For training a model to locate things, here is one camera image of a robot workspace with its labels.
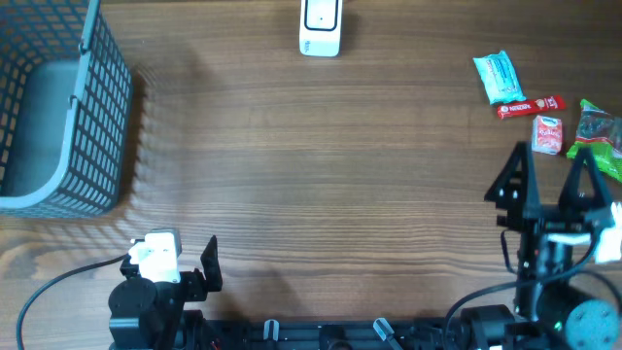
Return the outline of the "green clear snack bag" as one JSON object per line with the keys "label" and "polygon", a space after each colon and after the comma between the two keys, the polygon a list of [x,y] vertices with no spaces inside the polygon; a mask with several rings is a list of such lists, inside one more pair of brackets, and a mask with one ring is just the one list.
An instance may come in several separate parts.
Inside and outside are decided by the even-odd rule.
{"label": "green clear snack bag", "polygon": [[621,118],[587,99],[580,101],[580,109],[574,142],[566,157],[575,158],[581,149],[590,149],[599,169],[621,182]]}

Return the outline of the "small red snack packet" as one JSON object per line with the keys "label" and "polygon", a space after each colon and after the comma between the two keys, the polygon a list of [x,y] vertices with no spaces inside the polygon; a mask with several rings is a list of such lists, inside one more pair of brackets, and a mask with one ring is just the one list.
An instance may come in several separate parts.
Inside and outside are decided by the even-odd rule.
{"label": "small red snack packet", "polygon": [[533,121],[532,150],[557,155],[563,145],[563,124],[555,118],[538,115]]}

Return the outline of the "red snack wrapper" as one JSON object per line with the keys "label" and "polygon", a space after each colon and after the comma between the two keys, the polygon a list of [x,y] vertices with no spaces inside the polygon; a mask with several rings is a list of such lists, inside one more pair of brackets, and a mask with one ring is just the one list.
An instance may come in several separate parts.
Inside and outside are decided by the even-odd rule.
{"label": "red snack wrapper", "polygon": [[528,115],[536,115],[541,112],[565,110],[566,101],[560,95],[551,95],[538,99],[529,99],[522,102],[513,102],[501,105],[497,109],[501,120]]}

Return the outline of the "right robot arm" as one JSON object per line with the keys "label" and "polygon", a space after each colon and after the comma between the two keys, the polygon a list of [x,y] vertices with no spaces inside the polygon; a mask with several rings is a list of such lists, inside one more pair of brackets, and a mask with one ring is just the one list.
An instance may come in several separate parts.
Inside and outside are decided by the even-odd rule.
{"label": "right robot arm", "polygon": [[442,326],[446,349],[611,349],[620,334],[621,293],[600,273],[614,300],[575,288],[589,262],[621,258],[621,206],[613,201],[588,149],[575,156],[555,204],[540,200],[531,146],[519,142],[487,190],[497,224],[519,234],[514,281],[457,301]]}

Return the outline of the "pale teal snack packet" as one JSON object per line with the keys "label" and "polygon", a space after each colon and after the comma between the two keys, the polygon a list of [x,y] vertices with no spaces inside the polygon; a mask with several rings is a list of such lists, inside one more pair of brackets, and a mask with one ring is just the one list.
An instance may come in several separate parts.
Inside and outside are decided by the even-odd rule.
{"label": "pale teal snack packet", "polygon": [[473,59],[491,105],[522,102],[526,96],[505,51]]}

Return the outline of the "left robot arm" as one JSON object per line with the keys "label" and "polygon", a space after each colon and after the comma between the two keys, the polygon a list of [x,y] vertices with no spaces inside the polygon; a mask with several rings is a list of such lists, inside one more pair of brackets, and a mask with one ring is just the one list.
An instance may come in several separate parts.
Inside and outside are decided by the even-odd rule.
{"label": "left robot arm", "polygon": [[211,236],[201,253],[200,269],[181,272],[180,254],[177,234],[158,231],[135,240],[121,259],[125,280],[108,299],[113,349],[223,347],[202,312],[185,308],[223,287],[217,237]]}

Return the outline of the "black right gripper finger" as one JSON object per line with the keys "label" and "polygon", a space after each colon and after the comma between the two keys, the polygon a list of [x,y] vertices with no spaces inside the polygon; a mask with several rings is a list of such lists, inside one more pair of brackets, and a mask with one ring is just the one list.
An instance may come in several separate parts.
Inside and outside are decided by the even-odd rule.
{"label": "black right gripper finger", "polygon": [[532,219],[540,209],[531,145],[517,142],[505,166],[486,191],[484,200],[506,210],[509,217]]}
{"label": "black right gripper finger", "polygon": [[575,155],[569,175],[560,193],[562,211],[588,212],[609,208],[612,196],[590,148]]}

